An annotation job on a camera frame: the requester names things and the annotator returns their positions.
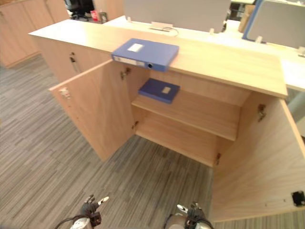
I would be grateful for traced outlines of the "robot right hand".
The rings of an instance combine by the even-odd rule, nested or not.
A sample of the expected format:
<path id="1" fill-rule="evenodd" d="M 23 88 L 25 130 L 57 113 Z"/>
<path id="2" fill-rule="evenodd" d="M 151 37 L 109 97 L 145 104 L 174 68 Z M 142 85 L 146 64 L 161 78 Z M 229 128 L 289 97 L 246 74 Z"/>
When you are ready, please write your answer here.
<path id="1" fill-rule="evenodd" d="M 186 222 L 196 223 L 199 221 L 206 220 L 206 216 L 203 210 L 199 207 L 198 203 L 196 202 L 193 202 L 189 208 L 181 204 L 177 204 L 176 206 L 178 210 L 186 214 Z"/>

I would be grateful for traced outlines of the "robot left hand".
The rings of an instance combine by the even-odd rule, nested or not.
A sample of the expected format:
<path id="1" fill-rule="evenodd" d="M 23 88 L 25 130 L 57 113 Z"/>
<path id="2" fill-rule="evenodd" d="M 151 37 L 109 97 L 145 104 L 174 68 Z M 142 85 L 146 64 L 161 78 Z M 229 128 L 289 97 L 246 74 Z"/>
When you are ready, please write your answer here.
<path id="1" fill-rule="evenodd" d="M 104 202 L 108 201 L 109 198 L 109 196 L 106 196 L 96 201 L 94 194 L 89 195 L 80 209 L 80 215 L 90 217 Z"/>

